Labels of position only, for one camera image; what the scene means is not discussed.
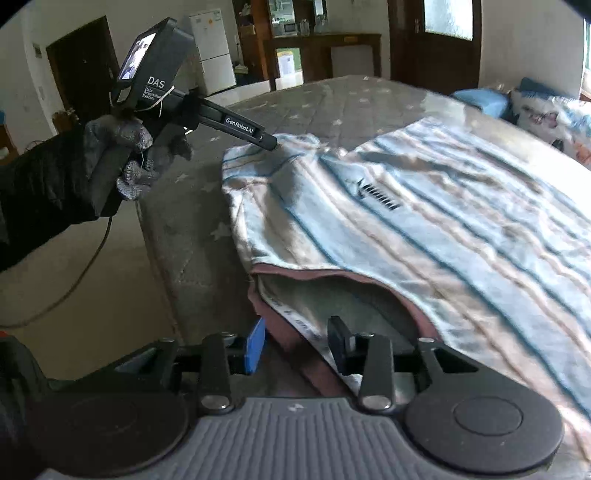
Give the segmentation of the black gloved left hand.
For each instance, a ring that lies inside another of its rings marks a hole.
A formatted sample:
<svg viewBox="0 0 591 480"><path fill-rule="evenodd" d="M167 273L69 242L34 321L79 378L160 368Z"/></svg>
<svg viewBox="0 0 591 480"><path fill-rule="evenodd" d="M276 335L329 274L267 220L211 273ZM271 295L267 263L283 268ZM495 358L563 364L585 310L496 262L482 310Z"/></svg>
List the black gloved left hand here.
<svg viewBox="0 0 591 480"><path fill-rule="evenodd" d="M193 148L183 134L157 144L139 119L104 115L86 124L83 153L87 199L96 215L108 216L112 195L125 200L146 195L175 158L190 160Z"/></svg>

